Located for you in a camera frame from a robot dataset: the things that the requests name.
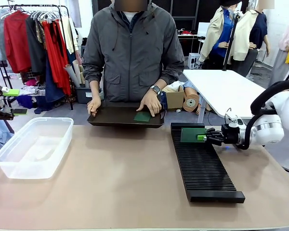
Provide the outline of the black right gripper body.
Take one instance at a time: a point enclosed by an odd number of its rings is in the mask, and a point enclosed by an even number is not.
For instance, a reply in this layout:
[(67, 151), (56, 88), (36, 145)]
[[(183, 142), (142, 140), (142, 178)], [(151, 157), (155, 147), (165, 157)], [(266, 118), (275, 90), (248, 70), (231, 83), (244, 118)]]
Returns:
[(232, 127), (230, 124), (223, 124), (221, 126), (223, 135), (223, 143), (239, 145), (241, 143), (240, 128), (238, 126)]

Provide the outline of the person's left hand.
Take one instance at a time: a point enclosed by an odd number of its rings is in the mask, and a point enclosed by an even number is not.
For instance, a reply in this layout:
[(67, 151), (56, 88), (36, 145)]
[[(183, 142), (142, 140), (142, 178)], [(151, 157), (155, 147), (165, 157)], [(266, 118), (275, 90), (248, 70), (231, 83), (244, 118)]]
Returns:
[(151, 116), (155, 117), (156, 114), (162, 109), (161, 103), (158, 100), (157, 93), (154, 90), (149, 90), (141, 100), (137, 112), (143, 110), (144, 107), (147, 107)]

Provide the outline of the person's right hand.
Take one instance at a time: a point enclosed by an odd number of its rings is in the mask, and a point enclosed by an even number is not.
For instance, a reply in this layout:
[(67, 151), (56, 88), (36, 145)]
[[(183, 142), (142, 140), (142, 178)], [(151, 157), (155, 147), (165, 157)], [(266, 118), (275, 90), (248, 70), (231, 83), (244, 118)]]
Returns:
[(90, 102), (87, 103), (87, 110), (90, 116), (96, 116), (99, 107), (101, 106), (101, 99), (93, 98)]

